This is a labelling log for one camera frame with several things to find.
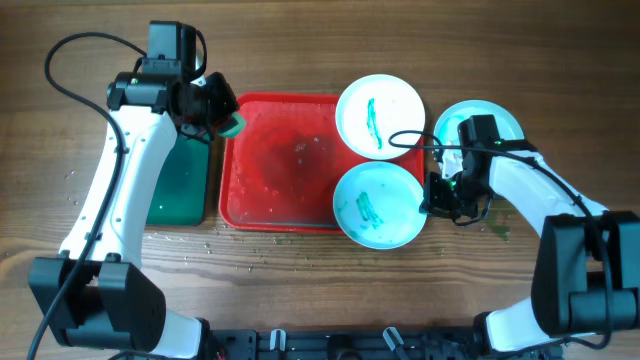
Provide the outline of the white plate top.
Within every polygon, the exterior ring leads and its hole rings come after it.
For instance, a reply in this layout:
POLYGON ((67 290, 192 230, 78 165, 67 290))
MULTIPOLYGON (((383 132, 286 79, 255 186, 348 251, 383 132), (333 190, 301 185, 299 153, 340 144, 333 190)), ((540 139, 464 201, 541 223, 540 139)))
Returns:
POLYGON ((386 74, 362 77, 340 95, 335 110, 337 131, 356 154, 372 160, 402 156, 407 148, 389 144, 393 134, 415 145, 426 124, 417 91, 406 81, 386 74))

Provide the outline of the light blue plate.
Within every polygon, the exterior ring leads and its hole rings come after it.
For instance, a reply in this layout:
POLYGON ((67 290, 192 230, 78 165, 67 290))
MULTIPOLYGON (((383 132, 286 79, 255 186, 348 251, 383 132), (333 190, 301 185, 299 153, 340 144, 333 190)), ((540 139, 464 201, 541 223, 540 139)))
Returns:
POLYGON ((459 145, 458 125, 473 115, 493 115, 500 137, 505 140, 524 139, 524 132, 516 118, 502 106, 479 99, 458 102, 438 118, 433 135, 443 145, 459 145))
POLYGON ((375 250, 402 247, 422 231, 423 187, 404 168, 370 161, 347 171, 333 195, 340 229, 361 246, 375 250))

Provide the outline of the green scrubbing sponge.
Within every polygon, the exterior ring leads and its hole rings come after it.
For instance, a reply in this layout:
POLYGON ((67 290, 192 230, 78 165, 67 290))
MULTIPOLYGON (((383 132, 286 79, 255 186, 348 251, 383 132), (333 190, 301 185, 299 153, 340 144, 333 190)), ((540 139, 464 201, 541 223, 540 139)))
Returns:
POLYGON ((233 139, 246 127, 246 120, 239 112, 233 112, 216 130, 220 137, 233 139))

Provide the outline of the light blue plate bottom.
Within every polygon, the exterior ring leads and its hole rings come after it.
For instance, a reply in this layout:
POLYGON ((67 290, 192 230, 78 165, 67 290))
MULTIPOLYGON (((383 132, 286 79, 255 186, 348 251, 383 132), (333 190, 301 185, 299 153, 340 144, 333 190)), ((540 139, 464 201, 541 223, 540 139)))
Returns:
POLYGON ((370 161, 347 171, 333 195, 340 229, 361 246, 375 250, 402 247, 422 231, 423 187, 404 168, 370 161))

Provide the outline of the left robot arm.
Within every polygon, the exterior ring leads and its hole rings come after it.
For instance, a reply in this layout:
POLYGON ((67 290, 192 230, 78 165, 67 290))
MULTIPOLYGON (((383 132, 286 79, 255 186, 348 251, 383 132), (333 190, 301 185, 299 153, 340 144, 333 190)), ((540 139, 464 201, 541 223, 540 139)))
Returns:
POLYGON ((195 27, 154 21, 148 46, 118 74, 98 109, 104 148, 82 211, 53 257, 38 257, 30 289, 43 317, 29 348, 51 333, 66 347, 115 358, 217 359, 209 323, 171 311, 141 270, 143 232, 157 180, 179 137, 209 144, 245 127, 236 96, 208 73, 195 27))

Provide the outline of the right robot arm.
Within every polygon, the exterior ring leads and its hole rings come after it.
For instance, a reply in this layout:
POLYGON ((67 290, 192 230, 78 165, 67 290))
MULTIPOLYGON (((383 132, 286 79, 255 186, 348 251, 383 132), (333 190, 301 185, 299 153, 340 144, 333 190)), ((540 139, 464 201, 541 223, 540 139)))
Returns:
POLYGON ((485 354, 516 356, 578 343, 601 349, 639 326, 639 217, 581 195, 524 136, 502 136, 492 115, 472 115, 436 135, 422 212, 468 226, 487 215, 480 199, 511 203, 539 236, 529 297, 479 316, 485 354))

